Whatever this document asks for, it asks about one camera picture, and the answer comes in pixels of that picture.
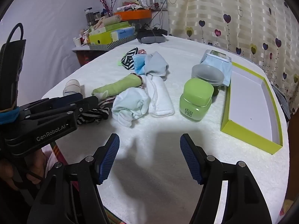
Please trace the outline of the person's left hand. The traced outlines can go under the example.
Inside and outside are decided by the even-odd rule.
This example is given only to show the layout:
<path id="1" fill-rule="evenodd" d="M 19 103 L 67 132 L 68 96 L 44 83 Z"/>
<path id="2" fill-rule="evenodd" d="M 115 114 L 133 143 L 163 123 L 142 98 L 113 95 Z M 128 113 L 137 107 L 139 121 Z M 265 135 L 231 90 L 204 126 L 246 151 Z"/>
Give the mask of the person's left hand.
<path id="1" fill-rule="evenodd" d="M 25 157 L 24 167 L 18 172 L 26 174 L 26 178 L 34 185 L 41 182 L 44 177 L 47 158 L 42 149 L 35 151 Z M 18 190 L 13 177 L 16 168 L 11 163 L 1 160 L 1 179 L 4 180 L 12 189 Z"/>

